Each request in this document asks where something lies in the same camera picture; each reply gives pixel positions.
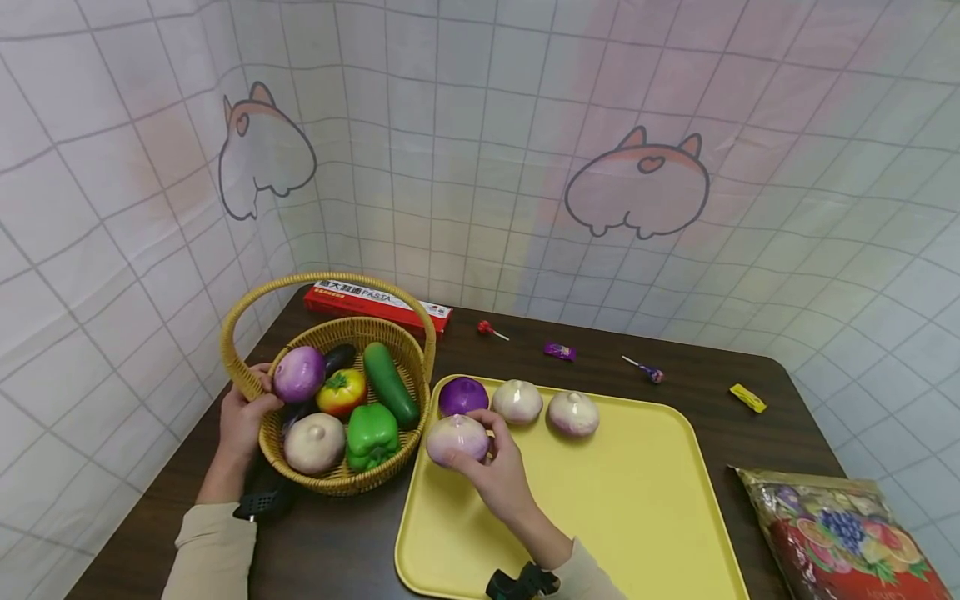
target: white backdrop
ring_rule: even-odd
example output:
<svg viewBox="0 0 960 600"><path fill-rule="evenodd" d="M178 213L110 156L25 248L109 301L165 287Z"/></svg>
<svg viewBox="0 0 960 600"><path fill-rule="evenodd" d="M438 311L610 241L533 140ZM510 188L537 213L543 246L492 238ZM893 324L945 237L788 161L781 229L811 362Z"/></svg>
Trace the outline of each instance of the white backdrop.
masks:
<svg viewBox="0 0 960 600"><path fill-rule="evenodd" d="M942 0L0 2L0 597L65 595L227 311L327 268L775 358L960 592L958 38Z"/></svg>

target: cat ears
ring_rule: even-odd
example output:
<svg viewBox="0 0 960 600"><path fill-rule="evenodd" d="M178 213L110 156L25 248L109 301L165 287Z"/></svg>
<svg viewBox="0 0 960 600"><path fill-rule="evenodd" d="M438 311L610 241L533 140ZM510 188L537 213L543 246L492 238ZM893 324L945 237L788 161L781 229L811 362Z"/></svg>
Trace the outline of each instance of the cat ears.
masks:
<svg viewBox="0 0 960 600"><path fill-rule="evenodd" d="M693 156L694 158L700 157L700 148L704 145L704 138L700 136L699 133L691 133L686 137L686 139L680 142L680 148L687 154Z"/></svg>
<svg viewBox="0 0 960 600"><path fill-rule="evenodd" d="M624 137L619 144L616 145L615 150L620 150L622 148L630 148L633 146L645 146L647 143L647 128L642 125L637 125Z"/></svg>
<svg viewBox="0 0 960 600"><path fill-rule="evenodd" d="M250 86L250 100L258 102L260 104L270 105L271 107L276 107L276 102L274 101L274 95L270 93L270 89L262 82L253 82L253 85ZM224 95L224 119L227 121L227 128L230 127L230 114L233 112L233 107L230 106L230 100L227 95Z"/></svg>
<svg viewBox="0 0 960 600"><path fill-rule="evenodd" d="M615 150L622 150L624 148L634 148L636 146L646 146L647 144L647 128L642 125L637 125L634 127L627 136L616 145ZM700 149L704 145L704 138L700 136L699 133L692 133L686 137L684 141L680 143L677 148L683 150L687 154L693 156L694 158L700 157Z"/></svg>
<svg viewBox="0 0 960 600"><path fill-rule="evenodd" d="M268 104L272 107L276 106L274 95L270 93L270 90L262 82L253 82L253 85L250 86L250 99Z"/></svg>

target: cloth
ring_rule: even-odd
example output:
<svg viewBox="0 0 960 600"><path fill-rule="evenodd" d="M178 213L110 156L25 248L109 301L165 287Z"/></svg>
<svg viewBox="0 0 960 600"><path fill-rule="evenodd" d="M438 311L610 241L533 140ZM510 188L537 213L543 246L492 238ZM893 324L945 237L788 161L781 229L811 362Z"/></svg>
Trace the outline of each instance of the cloth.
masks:
<svg viewBox="0 0 960 600"><path fill-rule="evenodd" d="M177 558L162 600L246 600L256 524L233 517L238 503L195 506L183 516ZM560 590L550 600L625 600L579 540L555 570Z"/></svg>
<svg viewBox="0 0 960 600"><path fill-rule="evenodd" d="M546 596L550 600L626 600L610 576L590 556L577 538L573 539L573 554L563 566L553 571L560 580L557 593Z"/></svg>
<svg viewBox="0 0 960 600"><path fill-rule="evenodd" d="M234 518L238 506L203 504L183 516L162 600L247 600L256 523Z"/></svg>

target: human hand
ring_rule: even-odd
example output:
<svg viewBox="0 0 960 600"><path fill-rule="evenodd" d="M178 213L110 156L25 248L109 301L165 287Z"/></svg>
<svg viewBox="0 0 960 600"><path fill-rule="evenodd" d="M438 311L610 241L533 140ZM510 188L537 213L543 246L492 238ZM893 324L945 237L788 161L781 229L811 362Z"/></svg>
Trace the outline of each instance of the human hand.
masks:
<svg viewBox="0 0 960 600"><path fill-rule="evenodd" d="M247 402L236 386L230 388L220 404L220 445L197 495L197 504L236 502L243 495L244 478L256 455L260 422L283 402L270 394L273 382L267 374L269 364L251 367L267 392Z"/></svg>
<svg viewBox="0 0 960 600"><path fill-rule="evenodd" d="M224 396L220 405L220 445L217 448L219 457L249 465L256 454L260 422L267 413L283 407L283 402L271 394L273 381L267 374L269 369L269 363L251 367L266 392L263 396L247 402L236 385Z"/></svg>
<svg viewBox="0 0 960 600"><path fill-rule="evenodd" d="M536 515L540 509L530 492L523 457L503 417L489 410L476 410L468 417L478 420L493 432L492 459L477 462L472 456L452 450L450 467L469 479L490 512L510 525Z"/></svg>

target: red lollipop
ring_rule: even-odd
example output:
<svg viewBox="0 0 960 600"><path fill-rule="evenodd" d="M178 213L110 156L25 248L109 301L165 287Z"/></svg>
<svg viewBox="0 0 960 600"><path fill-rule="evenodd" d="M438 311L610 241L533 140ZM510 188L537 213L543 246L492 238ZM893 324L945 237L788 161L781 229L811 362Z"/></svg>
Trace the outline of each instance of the red lollipop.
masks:
<svg viewBox="0 0 960 600"><path fill-rule="evenodd" d="M502 333L497 333L496 329L494 329L493 327L490 326L490 322L489 322L489 321L481 321L480 323L478 323L478 324L477 324L477 331L479 331L480 333L482 333L482 334L484 334L484 335L487 335L488 333L492 333L493 335L495 335L495 336L498 337L498 338L502 338L502 339L504 339L504 340L506 340L506 341L508 341L508 342L510 341L510 338L508 338L507 336L503 335Z"/></svg>

